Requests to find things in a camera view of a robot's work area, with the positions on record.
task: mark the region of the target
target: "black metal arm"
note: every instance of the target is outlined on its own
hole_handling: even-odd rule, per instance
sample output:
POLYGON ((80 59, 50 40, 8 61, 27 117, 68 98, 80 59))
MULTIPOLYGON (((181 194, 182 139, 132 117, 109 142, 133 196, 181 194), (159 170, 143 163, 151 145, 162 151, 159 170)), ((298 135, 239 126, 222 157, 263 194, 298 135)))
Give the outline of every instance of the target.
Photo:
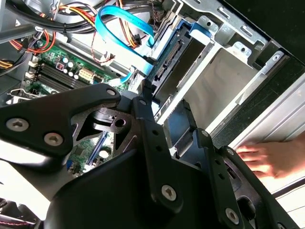
POLYGON ((0 158, 45 173, 80 141, 115 133, 116 157, 57 193, 46 229, 298 228, 239 156, 193 122, 171 157, 149 98, 97 84, 1 108, 0 123, 0 158))

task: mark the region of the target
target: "metal panel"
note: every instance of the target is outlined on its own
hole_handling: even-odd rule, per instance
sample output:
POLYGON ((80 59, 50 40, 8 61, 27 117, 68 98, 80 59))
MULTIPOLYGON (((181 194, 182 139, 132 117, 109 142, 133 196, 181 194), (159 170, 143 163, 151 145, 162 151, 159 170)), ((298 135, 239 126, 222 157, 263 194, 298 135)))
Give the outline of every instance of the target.
MULTIPOLYGON (((286 92, 273 102, 231 144, 237 148, 242 144, 289 141, 305 131, 305 74, 286 92)), ((270 192, 275 192, 304 177, 304 173, 272 180, 264 180, 270 192)))
POLYGON ((207 130, 225 108, 231 111, 237 105, 234 98, 256 74, 257 70, 222 49, 184 97, 190 104, 197 125, 207 130))

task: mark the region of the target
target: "bolt hole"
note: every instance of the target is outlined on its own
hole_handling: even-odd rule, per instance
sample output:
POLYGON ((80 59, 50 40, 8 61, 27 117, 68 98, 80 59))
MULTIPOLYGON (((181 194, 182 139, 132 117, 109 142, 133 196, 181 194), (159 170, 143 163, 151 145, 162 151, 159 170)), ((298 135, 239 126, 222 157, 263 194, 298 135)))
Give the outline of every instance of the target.
POLYGON ((218 176, 220 177, 221 180, 224 180, 224 176, 221 173, 219 173, 218 176))
POLYGON ((156 146, 156 150, 158 150, 159 152, 161 152, 161 151, 162 151, 161 146, 156 146))
POLYGON ((13 127, 23 127, 23 124, 21 122, 15 122, 13 123, 13 127))
POLYGON ((126 122, 123 119, 119 119, 118 121, 115 122, 116 127, 122 127, 125 126, 126 122))
POLYGON ((231 216, 232 219, 236 219, 236 217, 233 213, 230 213, 230 216, 231 216))
POLYGON ((198 168, 201 168, 200 162, 197 162, 197 163, 195 164, 195 166, 197 166, 198 168))
POLYGON ((147 105, 147 103, 142 99, 140 99, 140 103, 142 103, 143 105, 147 105))
POLYGON ((156 136, 159 135, 158 131, 156 131, 156 130, 153 130, 152 133, 153 133, 154 135, 156 135, 156 136))

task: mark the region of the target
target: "metal bracket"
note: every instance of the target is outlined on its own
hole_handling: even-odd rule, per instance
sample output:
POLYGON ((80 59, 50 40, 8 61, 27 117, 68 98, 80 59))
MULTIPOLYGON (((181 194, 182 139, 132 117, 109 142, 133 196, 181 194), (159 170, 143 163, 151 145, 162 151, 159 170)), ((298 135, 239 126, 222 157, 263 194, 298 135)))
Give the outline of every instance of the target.
POLYGON ((252 228, 242 220, 224 160, 215 152, 211 136, 206 131, 200 128, 194 131, 193 144, 180 160, 197 165, 209 177, 220 223, 231 229, 252 228))
POLYGON ((56 170, 73 147, 72 126, 79 130, 92 107, 114 107, 120 98, 109 85, 97 84, 1 108, 0 158, 56 170), (80 114, 82 120, 72 119, 80 114))
POLYGON ((182 0, 185 4, 198 12, 211 13, 218 19, 228 24, 234 31, 244 37, 251 44, 260 42, 263 46, 267 44, 267 40, 253 30, 244 21, 239 19, 235 14, 230 12, 226 7, 217 0, 182 0))
POLYGON ((173 162, 163 128, 155 123, 151 106, 143 98, 136 97, 132 103, 141 127, 151 197, 170 212, 178 213, 183 198, 175 174, 166 172, 172 170, 173 162))

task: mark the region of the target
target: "yellow wire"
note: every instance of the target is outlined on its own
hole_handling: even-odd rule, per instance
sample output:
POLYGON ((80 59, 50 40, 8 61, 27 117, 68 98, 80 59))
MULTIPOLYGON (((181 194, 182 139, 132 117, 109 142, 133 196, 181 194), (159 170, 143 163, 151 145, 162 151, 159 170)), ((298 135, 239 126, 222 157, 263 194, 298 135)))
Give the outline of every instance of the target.
POLYGON ((81 15, 83 18, 85 18, 95 28, 95 24, 86 15, 84 15, 82 12, 78 11, 76 8, 67 7, 67 6, 60 6, 60 8, 70 9, 71 11, 74 11, 75 13, 77 13, 77 14, 81 15))
MULTIPOLYGON (((123 2, 122 2, 122 0, 119 0, 119 3, 120 3, 120 8, 123 9, 123 2)), ((127 38, 128 38, 129 43, 131 44, 132 47, 135 48, 135 47, 136 47, 136 44, 135 44, 135 43, 133 42, 133 40, 132 40, 132 36, 131 36, 131 34, 130 34, 129 25, 128 25, 128 23, 127 23, 126 21, 124 21, 123 27, 124 27, 124 29, 125 29, 126 36, 127 36, 127 38)))
POLYGON ((6 65, 7 65, 7 67, 11 67, 11 66, 13 66, 13 64, 12 64, 12 63, 5 62, 5 61, 0 61, 0 64, 6 64, 6 65))
POLYGON ((4 69, 8 69, 8 68, 10 68, 10 67, 8 67, 8 66, 4 66, 4 65, 2 65, 2 64, 0 64, 0 67, 2 67, 2 68, 4 68, 4 69))

